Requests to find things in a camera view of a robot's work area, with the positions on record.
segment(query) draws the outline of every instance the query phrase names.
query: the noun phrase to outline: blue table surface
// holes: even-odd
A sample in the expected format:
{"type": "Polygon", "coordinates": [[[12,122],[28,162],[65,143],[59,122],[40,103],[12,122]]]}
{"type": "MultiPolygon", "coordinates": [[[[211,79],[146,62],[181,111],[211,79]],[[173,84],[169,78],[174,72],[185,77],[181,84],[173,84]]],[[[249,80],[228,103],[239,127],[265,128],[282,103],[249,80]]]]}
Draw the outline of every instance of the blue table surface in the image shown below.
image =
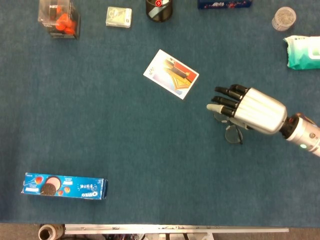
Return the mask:
{"type": "Polygon", "coordinates": [[[229,144],[206,104],[242,84],[320,118],[319,71],[287,67],[291,35],[320,34],[318,0],[198,10],[175,0],[156,23],[144,0],[75,0],[79,40],[51,39],[37,0],[0,0],[0,222],[320,227],[320,160],[243,130],[229,144]],[[106,27],[108,6],[131,28],[106,27]],[[292,7],[293,28],[271,20],[292,7]],[[159,49],[199,73],[184,100],[143,76],[159,49]],[[26,172],[106,178],[106,200],[23,195],[26,172]]]}

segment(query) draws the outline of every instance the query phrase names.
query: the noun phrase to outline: oreo cookie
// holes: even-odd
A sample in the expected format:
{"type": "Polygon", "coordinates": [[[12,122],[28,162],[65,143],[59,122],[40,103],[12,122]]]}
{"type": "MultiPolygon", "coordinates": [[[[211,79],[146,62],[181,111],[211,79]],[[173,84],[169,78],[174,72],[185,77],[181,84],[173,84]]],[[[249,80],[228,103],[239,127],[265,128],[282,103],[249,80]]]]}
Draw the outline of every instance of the oreo cookie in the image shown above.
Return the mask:
{"type": "Polygon", "coordinates": [[[45,183],[41,188],[41,195],[54,196],[56,194],[56,187],[51,183],[45,183]]]}

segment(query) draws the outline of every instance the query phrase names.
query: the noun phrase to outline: blue box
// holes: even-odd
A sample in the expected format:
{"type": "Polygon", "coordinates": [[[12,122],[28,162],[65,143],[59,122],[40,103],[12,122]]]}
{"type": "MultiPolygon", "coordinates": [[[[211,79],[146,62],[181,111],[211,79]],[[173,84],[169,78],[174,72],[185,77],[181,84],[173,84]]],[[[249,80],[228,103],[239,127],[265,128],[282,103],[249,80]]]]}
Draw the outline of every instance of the blue box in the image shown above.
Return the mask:
{"type": "Polygon", "coordinates": [[[248,8],[253,0],[198,0],[198,9],[248,8]]]}
{"type": "Polygon", "coordinates": [[[80,199],[105,199],[108,180],[103,178],[25,173],[23,194],[80,199]]]}

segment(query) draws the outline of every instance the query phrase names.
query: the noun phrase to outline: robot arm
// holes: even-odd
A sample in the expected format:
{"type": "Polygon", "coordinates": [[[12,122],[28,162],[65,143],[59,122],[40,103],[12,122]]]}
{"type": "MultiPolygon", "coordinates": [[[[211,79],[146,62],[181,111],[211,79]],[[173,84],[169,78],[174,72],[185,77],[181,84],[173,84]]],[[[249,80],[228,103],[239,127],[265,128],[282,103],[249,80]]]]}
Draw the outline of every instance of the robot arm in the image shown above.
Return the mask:
{"type": "Polygon", "coordinates": [[[208,110],[230,118],[234,124],[245,129],[273,135],[281,132],[283,137],[320,157],[320,128],[308,118],[288,117],[286,107],[276,99],[254,89],[238,84],[230,88],[216,87],[215,91],[229,98],[215,96],[208,110]]]}

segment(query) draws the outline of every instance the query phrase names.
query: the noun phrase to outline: plastic container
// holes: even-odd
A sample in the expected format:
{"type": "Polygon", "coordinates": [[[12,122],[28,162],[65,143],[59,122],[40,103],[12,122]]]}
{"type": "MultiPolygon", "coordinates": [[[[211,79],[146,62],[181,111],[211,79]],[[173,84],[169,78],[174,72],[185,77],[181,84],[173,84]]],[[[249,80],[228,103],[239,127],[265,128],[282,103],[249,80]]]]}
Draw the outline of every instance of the plastic container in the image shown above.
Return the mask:
{"type": "Polygon", "coordinates": [[[151,20],[162,23],[173,13],[173,0],[145,0],[145,11],[151,20]]]}
{"type": "Polygon", "coordinates": [[[80,15],[72,0],[39,0],[38,22],[53,38],[79,38],[80,15]]]}
{"type": "Polygon", "coordinates": [[[277,31],[283,32],[288,30],[295,23],[296,19],[296,12],[292,8],[284,6],[276,11],[272,19],[272,26],[277,31]]]}

